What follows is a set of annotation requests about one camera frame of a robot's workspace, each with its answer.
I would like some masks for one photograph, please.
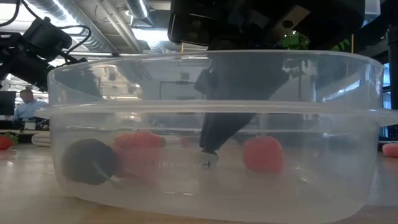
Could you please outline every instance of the ceiling duct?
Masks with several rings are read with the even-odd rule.
[[[93,22],[81,11],[72,0],[27,0],[27,2],[44,14],[50,15],[53,19],[60,22],[71,22],[74,25],[86,25],[91,29],[91,37],[83,44],[92,52],[115,52],[116,49],[98,30]],[[81,35],[86,36],[87,30],[83,30]]]
[[[154,26],[149,16],[150,6],[148,5],[148,2],[146,0],[126,0],[126,5],[135,19],[140,19],[148,23],[152,27]],[[147,41],[147,43],[153,53],[166,53],[166,48],[161,41],[150,40]]]

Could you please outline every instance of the red ball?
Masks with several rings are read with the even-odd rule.
[[[11,138],[7,136],[0,136],[0,150],[7,150],[12,145],[14,145],[14,143],[12,142]]]
[[[118,158],[115,176],[149,178],[161,161],[164,138],[145,132],[123,134],[115,139],[113,150]]]
[[[398,143],[385,144],[382,150],[385,156],[398,158]]]
[[[284,170],[284,152],[273,137],[256,137],[243,144],[243,162],[257,173],[280,174]]]

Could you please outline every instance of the person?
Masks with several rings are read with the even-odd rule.
[[[19,93],[19,96],[22,98],[24,103],[19,105],[17,107],[17,109],[15,110],[14,116],[12,117],[13,121],[20,119],[20,118],[33,118],[35,116],[35,111],[37,109],[40,109],[40,108],[48,105],[48,103],[46,103],[46,102],[37,101],[33,97],[32,90],[29,90],[29,89],[22,90]]]

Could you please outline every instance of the wooden table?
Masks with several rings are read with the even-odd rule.
[[[398,222],[398,159],[379,157],[368,205],[338,222]],[[69,197],[57,184],[50,149],[21,145],[0,152],[0,223],[231,223],[138,212]]]

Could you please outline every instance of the robotic arm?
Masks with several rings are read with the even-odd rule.
[[[364,12],[365,0],[173,0],[168,35],[208,50],[283,49],[282,39],[295,30],[308,37],[310,50],[328,50],[361,28]],[[289,79],[282,58],[239,58],[239,69],[211,59],[213,72],[203,71],[195,84],[208,100],[267,100]],[[242,66],[247,72],[236,73]],[[200,147],[215,154],[254,115],[207,113]]]
[[[23,0],[17,0],[13,18],[4,24],[0,24],[0,27],[15,20],[21,3],[36,19],[23,35],[18,32],[0,31],[0,80],[4,80],[11,73],[35,85],[41,91],[47,91],[47,74],[54,69],[53,66],[49,65],[49,62],[59,55],[64,57],[65,61],[69,60],[69,62],[65,62],[65,65],[85,62],[85,58],[77,60],[68,53],[84,43],[90,37],[91,31],[87,26],[82,25],[56,27],[51,24],[48,17],[41,19],[34,14]],[[88,29],[89,35],[65,53],[62,50],[70,48],[72,38],[62,29],[71,27]]]

